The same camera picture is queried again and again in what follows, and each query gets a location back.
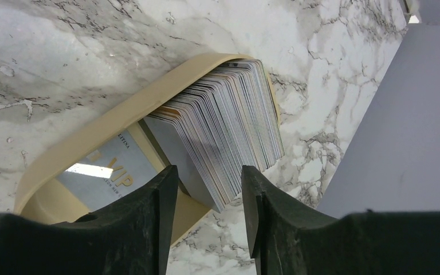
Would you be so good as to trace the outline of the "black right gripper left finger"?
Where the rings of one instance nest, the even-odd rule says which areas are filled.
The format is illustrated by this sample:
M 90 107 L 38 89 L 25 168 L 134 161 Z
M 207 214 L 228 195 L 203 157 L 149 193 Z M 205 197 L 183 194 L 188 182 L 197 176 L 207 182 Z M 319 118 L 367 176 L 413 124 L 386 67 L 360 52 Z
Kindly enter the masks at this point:
M 0 274 L 165 274 L 179 176 L 147 184 L 74 222 L 0 213 Z

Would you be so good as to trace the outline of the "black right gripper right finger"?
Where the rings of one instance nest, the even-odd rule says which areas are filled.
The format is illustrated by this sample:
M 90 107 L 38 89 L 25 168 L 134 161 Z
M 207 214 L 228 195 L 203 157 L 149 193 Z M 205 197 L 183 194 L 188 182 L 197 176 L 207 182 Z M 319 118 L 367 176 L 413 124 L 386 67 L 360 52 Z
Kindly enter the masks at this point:
M 440 211 L 336 219 L 243 166 L 242 200 L 258 274 L 440 274 Z

